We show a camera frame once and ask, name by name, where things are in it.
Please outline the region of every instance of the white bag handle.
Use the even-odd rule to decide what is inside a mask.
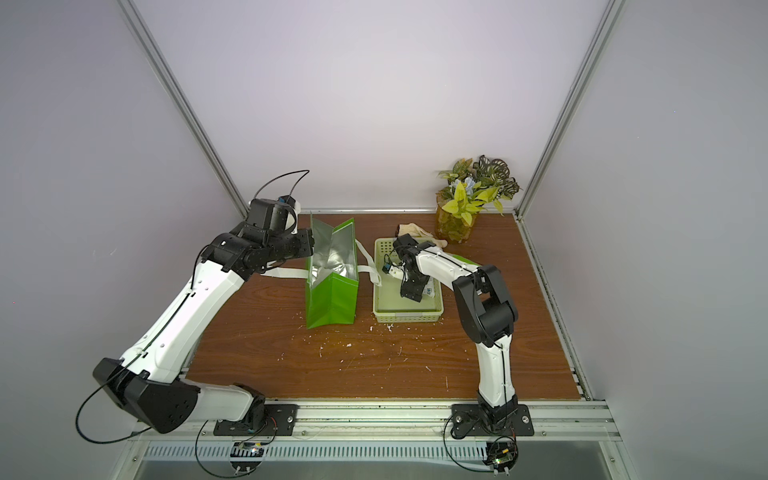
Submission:
[[[368,273],[368,277],[371,279],[371,283],[376,286],[381,286],[382,277],[376,270],[376,264],[373,262],[373,258],[366,251],[366,248],[362,245],[362,243],[360,243],[360,240],[355,239],[355,243],[357,243],[357,248],[359,248],[360,253],[362,253],[362,255],[366,258],[366,262],[368,262],[368,265],[358,265],[357,271]]]
[[[379,275],[379,272],[376,271],[376,264],[373,262],[373,258],[370,256],[362,243],[360,243],[360,240],[355,239],[355,243],[357,244],[357,248],[360,250],[360,253],[362,253],[362,255],[366,258],[366,262],[368,262],[368,265],[358,265],[357,271],[368,273],[368,277],[370,278],[371,283],[375,284],[376,286],[381,286],[382,278]],[[303,268],[277,267],[262,273],[262,275],[274,276],[275,278],[303,278],[306,280],[306,278],[310,276],[310,272]]]

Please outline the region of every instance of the green paper bag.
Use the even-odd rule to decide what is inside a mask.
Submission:
[[[278,267],[263,275],[306,279],[306,328],[330,323],[354,323],[358,272],[367,272],[371,282],[381,286],[376,264],[355,239],[354,218],[336,228],[314,217],[311,224],[315,246],[312,256],[306,261],[306,270]],[[356,247],[368,265],[357,264]]]

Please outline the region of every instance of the white wall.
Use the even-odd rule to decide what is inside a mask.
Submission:
[[[480,154],[525,188],[607,2],[137,4],[242,195],[308,167],[304,205],[359,208]]]
[[[525,218],[647,480],[768,475],[767,22],[628,2]]]
[[[0,3],[0,476],[107,478],[74,414],[237,212],[115,2]],[[104,393],[101,440],[135,420]]]

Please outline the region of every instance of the wooden table surface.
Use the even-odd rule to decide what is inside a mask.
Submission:
[[[350,215],[316,217],[335,226]],[[400,223],[434,232],[435,215],[356,214],[355,222],[358,240],[372,254],[374,240],[394,237]],[[302,223],[309,217],[300,216]],[[504,275],[519,311],[510,355],[518,397],[579,399],[514,219],[480,215],[469,241],[445,250],[493,263]],[[365,263],[362,255],[359,263]],[[303,267],[304,261],[286,266]],[[247,385],[271,398],[476,398],[477,352],[451,290],[443,287],[440,321],[384,324],[372,313],[367,277],[360,274],[354,324],[307,329],[305,280],[254,275],[211,321],[187,378]]]

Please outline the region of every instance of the ventilation grille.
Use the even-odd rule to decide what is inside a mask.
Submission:
[[[200,442],[197,446],[197,456],[201,460],[225,460],[238,458],[254,461],[291,461],[318,462],[333,461],[437,461],[450,462],[442,442],[321,442],[301,441],[284,442],[282,445],[267,445],[263,456],[238,452],[233,447],[234,442]],[[481,462],[485,459],[485,442],[465,441],[449,445],[451,454],[460,462]],[[150,443],[144,460],[189,461],[194,460],[194,442],[164,442]]]

